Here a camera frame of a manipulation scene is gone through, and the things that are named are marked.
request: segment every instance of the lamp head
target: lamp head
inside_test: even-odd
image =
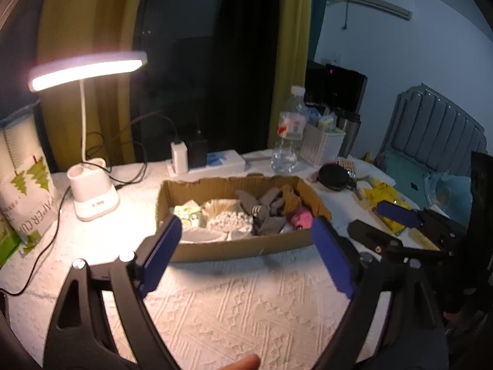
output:
[[[145,64],[147,64],[147,54],[144,51],[87,54],[52,61],[29,71],[29,89],[38,92],[95,76],[133,72]]]

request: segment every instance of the screw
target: screw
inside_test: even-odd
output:
[[[371,263],[373,261],[373,255],[368,252],[363,252],[359,255],[359,259],[363,263]]]
[[[409,267],[416,269],[421,268],[421,262],[417,258],[412,258],[409,261]]]
[[[86,265],[86,262],[83,258],[76,258],[72,263],[72,267],[76,268],[78,270],[80,270],[81,268],[84,268],[85,265]]]
[[[128,263],[129,261],[132,261],[135,258],[135,253],[133,251],[126,251],[123,253],[120,253],[120,256],[118,256],[120,261],[124,263]]]

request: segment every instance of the yellow package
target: yellow package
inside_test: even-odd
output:
[[[370,201],[374,211],[378,203],[383,200],[411,210],[411,206],[409,206],[404,200],[399,197],[397,191],[394,189],[393,186],[390,186],[374,178],[371,178],[371,184],[373,185],[373,188],[364,189],[364,191],[366,198]],[[388,218],[382,216],[379,216],[379,218],[387,227],[389,227],[390,232],[394,235],[400,234],[405,229],[405,226],[399,224],[398,222],[389,220]]]

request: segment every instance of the gray headboard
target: gray headboard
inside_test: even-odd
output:
[[[472,151],[486,151],[484,128],[425,84],[401,93],[381,152],[396,150],[432,171],[469,175]]]

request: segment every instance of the plastic bottle cap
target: plastic bottle cap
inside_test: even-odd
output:
[[[305,88],[303,86],[291,86],[291,94],[298,97],[304,97]]]

